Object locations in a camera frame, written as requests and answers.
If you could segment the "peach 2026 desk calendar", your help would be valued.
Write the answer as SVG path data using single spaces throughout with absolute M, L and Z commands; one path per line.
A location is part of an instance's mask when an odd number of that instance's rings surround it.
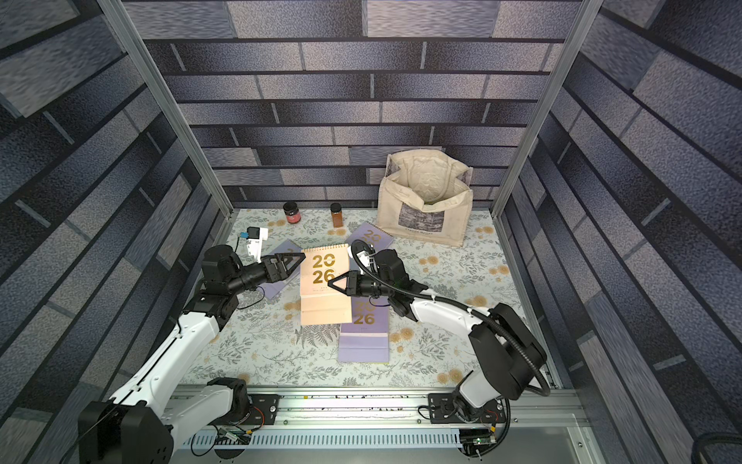
M 339 244 L 304 249 L 301 263 L 301 324 L 303 326 L 338 325 L 352 322 L 352 300 L 344 290 L 334 290 L 328 283 L 350 270 L 349 246 Z

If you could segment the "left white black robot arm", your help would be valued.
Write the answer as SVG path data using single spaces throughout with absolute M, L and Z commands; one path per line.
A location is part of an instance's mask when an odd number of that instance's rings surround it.
M 249 265 L 233 247 L 208 249 L 201 288 L 187 303 L 173 331 L 109 400 L 91 402 L 79 415 L 73 444 L 82 463 L 166 463 L 177 448 L 207 425 L 239 425 L 253 411 L 247 384 L 218 378 L 171 412 L 173 392 L 202 350 L 225 328 L 245 291 L 288 280 L 305 255 L 278 253 Z

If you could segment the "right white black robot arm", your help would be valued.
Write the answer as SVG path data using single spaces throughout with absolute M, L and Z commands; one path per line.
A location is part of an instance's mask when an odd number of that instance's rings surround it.
M 475 307 L 438 295 L 410 278 L 392 249 L 352 249 L 352 257 L 357 268 L 335 276 L 328 288 L 354 298 L 384 297 L 398 316 L 442 328 L 471 346 L 477 369 L 458 382 L 453 394 L 461 415 L 499 398 L 517 400 L 525 392 L 550 396 L 542 373 L 546 351 L 510 305 Z

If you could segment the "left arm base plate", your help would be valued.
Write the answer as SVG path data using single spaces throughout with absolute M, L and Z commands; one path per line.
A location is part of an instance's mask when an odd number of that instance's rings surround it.
M 228 411 L 210 425 L 259 427 L 274 425 L 281 396 L 277 394 L 248 394 L 233 399 Z

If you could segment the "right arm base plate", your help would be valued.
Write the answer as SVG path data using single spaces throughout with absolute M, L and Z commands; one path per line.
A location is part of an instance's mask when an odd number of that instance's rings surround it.
M 510 401 L 502 396 L 484 406 L 469 406 L 459 394 L 429 394 L 427 411 L 433 425 L 505 425 Z

